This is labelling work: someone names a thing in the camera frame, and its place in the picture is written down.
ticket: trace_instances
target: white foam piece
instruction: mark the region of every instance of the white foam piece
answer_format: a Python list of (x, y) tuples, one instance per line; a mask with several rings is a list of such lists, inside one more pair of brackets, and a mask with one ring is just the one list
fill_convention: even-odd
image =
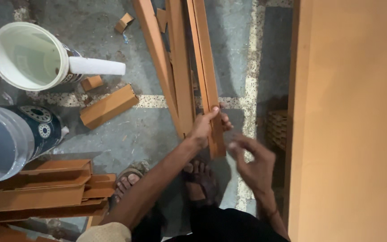
[(71, 56), (70, 71), (74, 74), (109, 74), (124, 75), (125, 63)]

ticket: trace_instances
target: foot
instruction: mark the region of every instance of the foot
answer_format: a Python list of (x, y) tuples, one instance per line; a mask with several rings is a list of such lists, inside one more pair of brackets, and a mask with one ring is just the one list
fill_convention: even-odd
[(116, 190), (114, 192), (114, 198), (116, 200), (116, 203), (119, 202), (123, 195), (138, 181), (140, 180), (140, 177), (136, 174), (129, 174), (127, 177), (122, 176), (119, 180), (116, 182)]
[(183, 171), (193, 177), (186, 179), (186, 189), (191, 201), (206, 200), (208, 205), (216, 203), (216, 179), (207, 164), (195, 160), (193, 164), (188, 163)]

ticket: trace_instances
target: grey floor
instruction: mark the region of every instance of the grey floor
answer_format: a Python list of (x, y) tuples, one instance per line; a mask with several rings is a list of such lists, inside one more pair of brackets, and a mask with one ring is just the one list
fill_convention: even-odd
[[(292, 32), (292, 8), (287, 1), (271, 1), (265, 11), (263, 26), (262, 59), (258, 80), (258, 117), (267, 111), (287, 108), (290, 43)], [(152, 0), (154, 7), (164, 8), (164, 0)], [(206, 1), (210, 41), (220, 97), (243, 97), (248, 63), (249, 28), (252, 0)], [(159, 81), (151, 61), (143, 33), (134, 20), (125, 34), (128, 44), (114, 25), (124, 13), (136, 17), (129, 0), (0, 0), (0, 27), (23, 19), (49, 30), (57, 38), (85, 57), (124, 62), (126, 75), (103, 75), (104, 85), (87, 95), (111, 93), (131, 83), (138, 95), (162, 95)], [(15, 104), (31, 104), (34, 101), (25, 91), (14, 88), (0, 78), (0, 105), (8, 101), (6, 92)], [(39, 95), (84, 92), (79, 84), (56, 86)], [(132, 108), (95, 130), (86, 128), (80, 118), (80, 106), (67, 107), (61, 100), (38, 102), (58, 113), (70, 129), (65, 140), (46, 158), (74, 159), (93, 158), (95, 173), (119, 173), (133, 162), (143, 162), (153, 167), (179, 142), (171, 117), (166, 108)], [(241, 109), (227, 109), (235, 129), (242, 130), (244, 121)], [(258, 139), (263, 141), (263, 129), (258, 128)], [(278, 151), (274, 186), (282, 187), (284, 171), (283, 153)], [(237, 205), (238, 174), (230, 157), (212, 162), (216, 171), (223, 202), (221, 207)], [(183, 184), (180, 178), (164, 191), (159, 207), (168, 220), (166, 236), (189, 232), (188, 214), (184, 206)], [(247, 211), (255, 213), (255, 201), (251, 199)], [(53, 220), (29, 220), (31, 229), (49, 233), (57, 238), (75, 240), (84, 230), (86, 218)]]

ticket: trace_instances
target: white bucket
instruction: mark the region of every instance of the white bucket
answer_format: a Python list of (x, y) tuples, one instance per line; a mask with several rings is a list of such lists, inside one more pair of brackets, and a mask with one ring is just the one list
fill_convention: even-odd
[(82, 58), (38, 25), (14, 22), (0, 29), (0, 76), (23, 90), (42, 91), (76, 82), (82, 74), (124, 75), (125, 68), (124, 63)]

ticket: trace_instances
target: paint bucket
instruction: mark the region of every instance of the paint bucket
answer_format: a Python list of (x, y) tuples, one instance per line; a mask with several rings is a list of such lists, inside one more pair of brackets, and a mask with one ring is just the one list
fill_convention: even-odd
[(49, 31), (27, 22), (0, 29), (0, 76), (27, 91), (77, 82), (83, 74), (125, 74), (125, 64), (83, 58)]
[(59, 117), (43, 107), (0, 107), (0, 181), (58, 145), (61, 127)]

